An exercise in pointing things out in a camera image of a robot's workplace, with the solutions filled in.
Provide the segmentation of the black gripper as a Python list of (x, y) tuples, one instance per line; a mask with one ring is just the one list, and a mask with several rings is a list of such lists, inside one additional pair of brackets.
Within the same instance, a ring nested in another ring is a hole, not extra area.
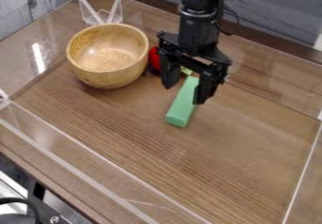
[(179, 34), (160, 32), (160, 82), (166, 89), (172, 88), (180, 80), (180, 63), (183, 55), (191, 63), (188, 69), (202, 71), (199, 84), (194, 92), (194, 104), (203, 104), (214, 96), (218, 86), (223, 83), (230, 58), (218, 49), (223, 12), (215, 10), (204, 12), (180, 13)]

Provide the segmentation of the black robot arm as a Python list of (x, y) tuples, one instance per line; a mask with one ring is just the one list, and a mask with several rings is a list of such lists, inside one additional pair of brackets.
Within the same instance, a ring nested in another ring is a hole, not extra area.
[(192, 104), (203, 104), (226, 82), (231, 59), (218, 48), (223, 32), (220, 21), (226, 0), (182, 0), (179, 33), (157, 34), (160, 82), (172, 88), (180, 79), (182, 67), (199, 75)]

